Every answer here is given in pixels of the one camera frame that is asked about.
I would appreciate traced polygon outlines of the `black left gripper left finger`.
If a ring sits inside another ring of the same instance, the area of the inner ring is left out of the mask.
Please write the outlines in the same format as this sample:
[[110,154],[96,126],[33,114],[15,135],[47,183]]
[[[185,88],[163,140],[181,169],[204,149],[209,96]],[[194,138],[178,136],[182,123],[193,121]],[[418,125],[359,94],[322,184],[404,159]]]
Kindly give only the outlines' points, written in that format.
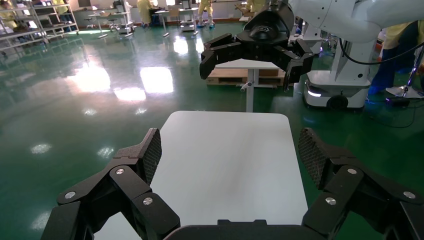
[[118,213],[141,239],[165,239],[181,221],[151,188],[161,156],[158,128],[149,129],[141,143],[119,149],[103,170],[58,195],[42,239],[92,240]]

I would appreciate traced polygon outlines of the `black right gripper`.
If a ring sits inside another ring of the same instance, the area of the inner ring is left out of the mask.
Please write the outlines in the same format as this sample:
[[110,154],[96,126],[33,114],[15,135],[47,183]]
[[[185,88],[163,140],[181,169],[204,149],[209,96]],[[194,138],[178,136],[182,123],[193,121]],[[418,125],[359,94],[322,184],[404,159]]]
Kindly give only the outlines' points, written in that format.
[[203,44],[199,74],[205,80],[216,65],[238,59],[273,62],[285,72],[283,89],[312,69],[314,53],[303,39],[288,44],[295,15],[289,3],[267,3],[235,37],[223,34]]

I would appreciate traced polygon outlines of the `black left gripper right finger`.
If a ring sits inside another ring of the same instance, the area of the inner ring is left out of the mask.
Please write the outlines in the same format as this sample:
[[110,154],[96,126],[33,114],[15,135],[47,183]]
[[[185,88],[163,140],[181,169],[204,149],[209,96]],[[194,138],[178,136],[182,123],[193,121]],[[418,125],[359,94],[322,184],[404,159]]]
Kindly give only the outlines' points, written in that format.
[[299,158],[320,195],[302,225],[326,240],[338,234],[349,213],[361,216],[386,240],[424,237],[424,197],[366,167],[349,150],[327,144],[305,127]]

